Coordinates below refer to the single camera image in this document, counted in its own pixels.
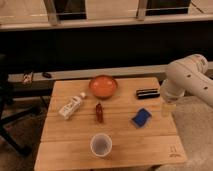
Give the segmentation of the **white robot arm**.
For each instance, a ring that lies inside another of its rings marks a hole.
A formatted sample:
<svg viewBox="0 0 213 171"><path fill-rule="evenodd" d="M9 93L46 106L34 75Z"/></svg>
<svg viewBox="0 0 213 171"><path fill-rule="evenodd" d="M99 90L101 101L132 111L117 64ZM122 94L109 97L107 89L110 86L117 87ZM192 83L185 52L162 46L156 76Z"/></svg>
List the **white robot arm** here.
<svg viewBox="0 0 213 171"><path fill-rule="evenodd" d="M213 80L205 75L207 70L208 61L200 54L170 62L165 69L166 79L160 87L164 103L173 105L188 91L213 108Z"/></svg>

